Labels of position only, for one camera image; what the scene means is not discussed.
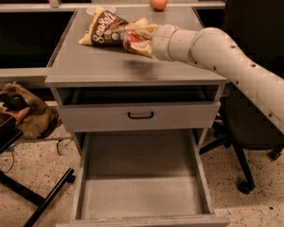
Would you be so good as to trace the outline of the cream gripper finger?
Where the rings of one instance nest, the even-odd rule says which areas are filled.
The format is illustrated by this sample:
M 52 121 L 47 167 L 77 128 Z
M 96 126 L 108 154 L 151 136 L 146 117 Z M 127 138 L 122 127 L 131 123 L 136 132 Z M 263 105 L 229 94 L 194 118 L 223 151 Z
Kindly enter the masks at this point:
M 146 40 L 140 43 L 129 43 L 127 49 L 137 55 L 145 56 L 148 58 L 152 57 L 151 41 Z
M 141 18 L 133 23 L 134 31 L 148 38 L 151 38 L 160 27 L 161 26 L 157 24 L 150 24 L 146 18 Z

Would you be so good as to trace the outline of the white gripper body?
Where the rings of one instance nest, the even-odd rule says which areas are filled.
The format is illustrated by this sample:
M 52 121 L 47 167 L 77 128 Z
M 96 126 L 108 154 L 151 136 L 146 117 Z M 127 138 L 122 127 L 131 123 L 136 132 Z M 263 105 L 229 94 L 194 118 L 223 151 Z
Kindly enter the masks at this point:
M 163 25 L 158 28 L 151 38 L 152 54 L 160 61 L 177 61 L 169 51 L 171 38 L 180 28 L 173 25 Z

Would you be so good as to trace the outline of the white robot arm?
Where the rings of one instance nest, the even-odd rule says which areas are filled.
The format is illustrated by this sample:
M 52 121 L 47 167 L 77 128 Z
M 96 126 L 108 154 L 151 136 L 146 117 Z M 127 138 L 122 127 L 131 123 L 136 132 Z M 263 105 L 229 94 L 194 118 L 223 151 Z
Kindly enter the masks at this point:
M 123 36 L 123 45 L 139 55 L 180 61 L 225 77 L 284 134 L 284 79 L 251 61 L 222 30 L 133 26 Z

